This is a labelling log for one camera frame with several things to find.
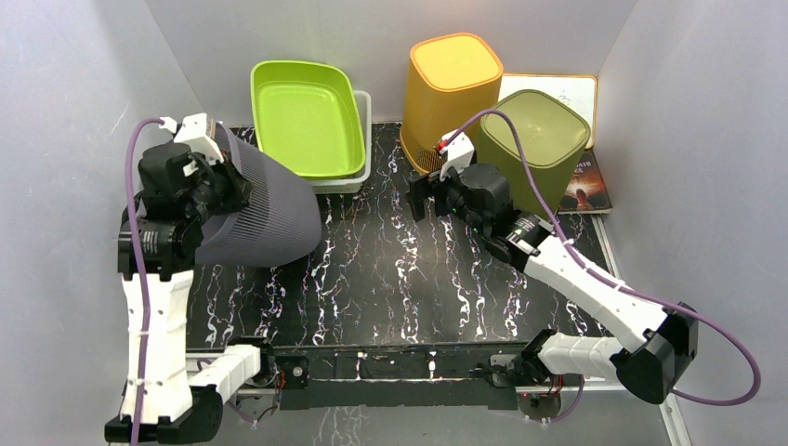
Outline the olive green mesh basket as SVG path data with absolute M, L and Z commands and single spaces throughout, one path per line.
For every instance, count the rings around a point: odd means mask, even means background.
M 535 184 L 549 213 L 556 213 L 590 139 L 589 124 L 557 99 L 538 90 L 515 92 L 494 108 L 514 124 Z M 514 206 L 548 219 L 548 212 L 532 190 L 505 120 L 492 113 L 481 117 L 473 144 L 477 162 L 496 166 L 507 179 Z

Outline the orange mesh basket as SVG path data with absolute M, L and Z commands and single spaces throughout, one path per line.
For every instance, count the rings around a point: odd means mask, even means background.
M 443 161 L 441 137 L 497 101 L 504 73 L 492 48 L 473 33 L 453 33 L 414 45 L 401 123 L 401 148 L 423 175 Z

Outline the grey mesh basket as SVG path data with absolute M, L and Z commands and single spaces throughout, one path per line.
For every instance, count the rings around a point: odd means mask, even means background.
M 241 212 L 208 219 L 138 220 L 141 256 L 162 275 L 196 264 L 273 268 L 306 256 L 322 236 L 317 198 L 302 177 L 218 125 L 215 141 L 253 183 Z

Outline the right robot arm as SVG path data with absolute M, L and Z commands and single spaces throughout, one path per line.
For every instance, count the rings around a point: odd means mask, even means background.
M 554 227 L 518 210 L 507 180 L 490 164 L 412 177 L 407 197 L 414 220 L 433 200 L 438 216 L 454 215 L 492 256 L 567 297 L 610 332 L 608 337 L 541 331 L 511 359 L 484 365 L 497 387 L 545 385 L 564 374 L 619 382 L 652 404 L 662 403 L 697 353 L 698 323 L 680 311 L 624 293 L 624 285 L 579 254 L 570 255 Z

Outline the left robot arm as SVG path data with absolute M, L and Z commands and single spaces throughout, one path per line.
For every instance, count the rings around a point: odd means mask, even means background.
M 214 358 L 187 354 L 187 303 L 203 223 L 244 209 L 252 184 L 225 151 L 167 142 L 129 160 L 142 187 L 126 192 L 118 270 L 128 314 L 129 370 L 109 443 L 187 445 L 211 440 L 246 385 L 269 387 L 278 363 L 260 337 L 238 337 Z

